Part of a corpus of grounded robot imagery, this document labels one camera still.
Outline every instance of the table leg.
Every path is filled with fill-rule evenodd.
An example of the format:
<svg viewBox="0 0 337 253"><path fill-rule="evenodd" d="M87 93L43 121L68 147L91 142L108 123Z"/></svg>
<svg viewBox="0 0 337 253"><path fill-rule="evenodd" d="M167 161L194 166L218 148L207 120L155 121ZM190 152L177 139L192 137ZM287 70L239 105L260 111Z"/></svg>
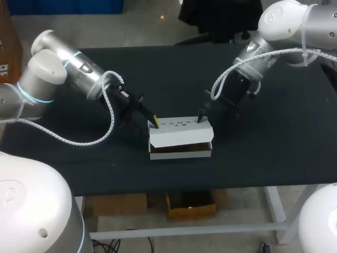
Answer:
<svg viewBox="0 0 337 253"><path fill-rule="evenodd" d="M305 187L303 193L300 195L294 207L286 216L285 222L288 228L286 230L276 232L276 238L279 244L288 244L292 241L292 239L298 232L300 211L306 200L315 192L317 187L318 184L309 184Z"/></svg>

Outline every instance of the black tablecloth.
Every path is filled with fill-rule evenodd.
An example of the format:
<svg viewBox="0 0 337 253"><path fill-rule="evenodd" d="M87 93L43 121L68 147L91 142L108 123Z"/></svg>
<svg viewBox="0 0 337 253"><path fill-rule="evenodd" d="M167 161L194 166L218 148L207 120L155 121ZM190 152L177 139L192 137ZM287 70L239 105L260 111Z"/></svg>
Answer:
<svg viewBox="0 0 337 253"><path fill-rule="evenodd" d="M194 116L205 88L231 65L234 45L86 49L126 87L143 93L159 118ZM45 162L76 196L275 186L337 181L337 96L318 64L295 69L277 62L255 100L240 104L240 119L216 129L211 158L150 161L146 131L116 129L99 145L63 144L20 123L6 127L1 150ZM109 114L99 103L62 87L40 123L64 137L103 135ZM141 121L146 128L146 121Z"/></svg>

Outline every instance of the cable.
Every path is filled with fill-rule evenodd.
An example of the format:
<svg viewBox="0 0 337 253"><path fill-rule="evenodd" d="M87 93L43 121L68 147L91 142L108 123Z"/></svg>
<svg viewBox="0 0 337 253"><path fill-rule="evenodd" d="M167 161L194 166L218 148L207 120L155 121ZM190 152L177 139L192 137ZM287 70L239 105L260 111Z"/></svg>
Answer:
<svg viewBox="0 0 337 253"><path fill-rule="evenodd" d="M323 53L321 52L319 49L306 49L307 53L310 54L316 54L322 58L326 58L328 60L331 60L333 62L337 62L337 57L331 54L327 54L327 53ZM244 59L236 64L234 64L233 66L229 67L225 72L223 72L218 78L217 80L214 82L212 90L211 90L211 99L212 100L217 100L218 97L221 94L223 85L226 81L227 76L229 75L229 73L231 73L233 70L235 70L236 68L238 68L239 66L251 62L251 61L255 61L258 59L263 59L269 56L275 56L275 55L282 55L282 54L291 54L291 53L303 53L303 49L302 48L290 48L290 49L283 49L283 50L277 50L277 51L273 51L273 52L268 52L268 53L263 53L263 54L259 54L256 56L253 56L251 58L247 58ZM220 84L220 87L216 93L216 95L214 95L218 85Z"/></svg>
<svg viewBox="0 0 337 253"><path fill-rule="evenodd" d="M126 229L127 230L138 230L136 228L130 228L130 229ZM151 247L151 253L154 253L154 247L153 247L153 243L152 243L152 240L150 237L147 238L148 241L150 242L150 247ZM104 244L102 242L99 242L97 240L94 240L92 239L91 240L92 243L93 243L93 247L96 247L96 246L101 246L105 253L118 253L118 250L120 249L120 245L121 245L121 240L118 239L115 243L115 245L113 246L113 242L115 241L115 239L112 239L111 243L108 245L108 244Z"/></svg>
<svg viewBox="0 0 337 253"><path fill-rule="evenodd" d="M126 231L128 231L128 230L138 230L138 229L137 229L137 228L129 228L129 229L126 229ZM152 244L151 238L148 237L147 239L148 239L148 241L150 242L151 253L154 253L154 248L153 248L153 244Z"/></svg>
<svg viewBox="0 0 337 253"><path fill-rule="evenodd" d="M110 121L110 127L108 129L108 131L105 133L105 135L103 135L101 138L99 138L98 140L96 141L91 141L91 142L75 142L75 141L70 141L70 140L67 140L61 136L59 136L58 134L50 131L49 129L39 125L39 124L36 124L35 122L32 122L30 120L25 120L25 119L16 119L16 120L13 120L13 122L20 122L20 123L24 123L24 124L28 124L28 125L31 125L32 127L35 127L49 135L51 135L52 137L58 139L59 141L62 141L62 142L65 142L67 144L70 144L70 145L74 145L74 146L92 146L92 145L95 145L95 144L98 144L102 141L104 141L112 132L113 128L114 128L114 124L115 124L115 115L114 115L114 111L113 111L113 108L110 104L110 101L109 101L109 98L106 94L106 91L105 91L105 78L107 75L113 75L115 77L117 77L117 79L119 80L119 82L121 84L124 84L124 80L122 79L122 77L117 74L116 72L114 71L106 71L100 78L99 80L97 80L97 84L100 83L101 87L102 87L102 93L103 93L103 97L104 97L104 100L106 102L106 105L109 109L109 112L110 112L110 116L111 116L111 121Z"/></svg>

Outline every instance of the brown box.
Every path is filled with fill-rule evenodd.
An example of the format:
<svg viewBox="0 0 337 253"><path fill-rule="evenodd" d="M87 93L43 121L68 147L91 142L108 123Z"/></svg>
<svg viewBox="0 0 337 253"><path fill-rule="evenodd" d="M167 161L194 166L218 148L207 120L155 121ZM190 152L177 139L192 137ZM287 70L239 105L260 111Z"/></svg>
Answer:
<svg viewBox="0 0 337 253"><path fill-rule="evenodd" d="M0 0L0 83L15 83L21 76L22 45L6 0Z"/></svg>
<svg viewBox="0 0 337 253"><path fill-rule="evenodd" d="M147 199L145 193L94 196L93 216L130 215L145 213Z"/></svg>
<svg viewBox="0 0 337 253"><path fill-rule="evenodd" d="M226 189L212 190L212 195L218 210L229 210L231 208Z"/></svg>

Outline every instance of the gray floor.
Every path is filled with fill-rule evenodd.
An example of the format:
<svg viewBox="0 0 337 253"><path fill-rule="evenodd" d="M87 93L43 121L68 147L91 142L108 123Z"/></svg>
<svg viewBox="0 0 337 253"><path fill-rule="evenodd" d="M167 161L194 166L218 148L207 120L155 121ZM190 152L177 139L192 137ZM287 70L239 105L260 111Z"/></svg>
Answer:
<svg viewBox="0 0 337 253"><path fill-rule="evenodd" d="M289 212L304 186L279 187L285 212ZM260 188L228 189L231 210L222 210L210 220L171 222L167 220L165 208L159 204L144 215L99 217L98 231L125 230L128 228L166 228L181 226L233 225L271 221L265 196ZM302 253L297 238L285 246L277 245L273 232L236 233L222 235L193 235L154 238L156 252L229 252L257 253L260 241L272 245L273 253ZM123 239L120 253L149 253L148 241L144 238Z"/></svg>
<svg viewBox="0 0 337 253"><path fill-rule="evenodd" d="M126 0L122 15L54 15L13 16L14 25L24 47L24 64L30 58L30 46L34 38L46 29L55 30L61 37L79 48L172 45L198 36L195 27L177 19L179 0ZM282 202L289 210L302 186L280 187ZM229 189L232 210L221 211L207 221L171 223L165 212L149 212L146 215L100 217L99 231L127 228L160 228L171 226L235 224L267 222L269 214L264 197L256 188ZM179 236L155 238L155 251L166 252L225 252L256 253L264 240L273 245L274 253L301 253L298 240L287 246L278 246L271 232L239 233L205 236ZM146 239L123 239L120 253L150 252Z"/></svg>

